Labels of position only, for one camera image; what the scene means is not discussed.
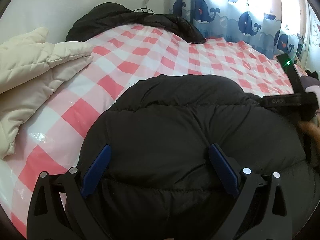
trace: blue gripper pad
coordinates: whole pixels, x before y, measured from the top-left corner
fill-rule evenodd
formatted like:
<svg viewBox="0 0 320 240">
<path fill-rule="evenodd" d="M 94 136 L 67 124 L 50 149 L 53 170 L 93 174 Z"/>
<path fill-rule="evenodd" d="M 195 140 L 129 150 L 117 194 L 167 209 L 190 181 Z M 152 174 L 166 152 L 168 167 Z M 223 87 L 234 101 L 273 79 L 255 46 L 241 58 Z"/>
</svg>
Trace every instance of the blue gripper pad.
<svg viewBox="0 0 320 240">
<path fill-rule="evenodd" d="M 111 147 L 107 144 L 93 161 L 90 168 L 82 178 L 81 195 L 87 198 L 96 189 L 105 169 L 111 159 Z"/>
<path fill-rule="evenodd" d="M 212 144 L 209 147 L 209 159 L 226 192 L 234 198 L 238 197 L 239 177 L 218 146 Z"/>
</svg>

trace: person's hand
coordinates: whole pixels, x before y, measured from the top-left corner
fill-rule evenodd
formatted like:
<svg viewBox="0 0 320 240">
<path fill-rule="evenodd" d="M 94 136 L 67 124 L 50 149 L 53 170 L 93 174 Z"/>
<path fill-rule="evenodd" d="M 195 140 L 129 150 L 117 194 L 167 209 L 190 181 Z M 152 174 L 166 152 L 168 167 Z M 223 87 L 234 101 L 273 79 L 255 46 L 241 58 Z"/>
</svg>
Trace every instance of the person's hand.
<svg viewBox="0 0 320 240">
<path fill-rule="evenodd" d="M 320 124 L 320 116 L 317 115 L 318 124 Z M 311 138 L 314 139 L 316 143 L 316 147 L 318 152 L 320 153 L 320 127 L 316 126 L 312 122 L 298 122 L 298 125 L 302 132 L 309 135 Z"/>
</svg>

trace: blue curtain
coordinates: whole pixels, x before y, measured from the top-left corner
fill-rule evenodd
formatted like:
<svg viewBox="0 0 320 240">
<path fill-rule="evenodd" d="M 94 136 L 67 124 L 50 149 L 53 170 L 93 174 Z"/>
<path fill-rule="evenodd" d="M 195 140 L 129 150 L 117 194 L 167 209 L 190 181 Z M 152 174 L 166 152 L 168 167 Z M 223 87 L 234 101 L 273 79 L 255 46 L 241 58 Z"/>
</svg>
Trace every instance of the blue curtain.
<svg viewBox="0 0 320 240">
<path fill-rule="evenodd" d="M 299 0 L 171 0 L 171 13 L 205 38 L 244 41 L 269 59 L 295 57 L 301 22 Z"/>
</svg>

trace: silver screw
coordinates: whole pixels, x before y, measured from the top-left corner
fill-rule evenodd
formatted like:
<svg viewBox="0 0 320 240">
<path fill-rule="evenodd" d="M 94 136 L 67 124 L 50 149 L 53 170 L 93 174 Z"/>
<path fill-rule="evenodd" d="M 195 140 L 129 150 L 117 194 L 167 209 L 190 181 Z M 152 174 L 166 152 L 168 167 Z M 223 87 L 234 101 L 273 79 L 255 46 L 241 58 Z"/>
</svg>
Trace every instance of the silver screw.
<svg viewBox="0 0 320 240">
<path fill-rule="evenodd" d="M 77 169 L 77 167 L 72 167 L 72 168 L 69 170 L 69 172 L 70 172 L 71 174 L 75 174 L 75 173 L 78 172 L 78 169 Z"/>
<path fill-rule="evenodd" d="M 274 173 L 273 173 L 273 176 L 274 176 L 275 178 L 277 178 L 277 179 L 279 179 L 279 178 L 280 178 L 280 174 L 279 174 L 279 172 L 274 172 Z"/>
<path fill-rule="evenodd" d="M 243 168 L 242 171 L 244 174 L 248 174 L 248 175 L 251 173 L 251 170 L 249 168 Z"/>
<path fill-rule="evenodd" d="M 43 172 L 40 173 L 40 177 L 41 178 L 45 178 L 47 176 L 47 174 L 48 173 L 46 171 L 43 171 Z"/>
</svg>

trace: checkered pattern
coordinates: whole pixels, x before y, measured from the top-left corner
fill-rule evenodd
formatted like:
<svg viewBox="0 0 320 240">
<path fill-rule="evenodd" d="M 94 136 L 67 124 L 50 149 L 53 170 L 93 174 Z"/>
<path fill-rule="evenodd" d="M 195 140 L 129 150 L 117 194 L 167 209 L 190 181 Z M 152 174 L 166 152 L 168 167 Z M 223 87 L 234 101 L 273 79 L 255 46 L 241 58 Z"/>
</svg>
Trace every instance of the checkered pattern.
<svg viewBox="0 0 320 240">
<path fill-rule="evenodd" d="M 139 80 L 159 74 L 212 74 L 259 96 L 292 93 L 281 66 L 243 41 L 188 44 L 165 30 L 126 25 L 88 42 L 95 46 L 94 61 L 21 126 L 16 154 L 0 162 L 0 204 L 24 236 L 39 173 L 59 174 L 76 165 L 93 122 Z"/>
</svg>

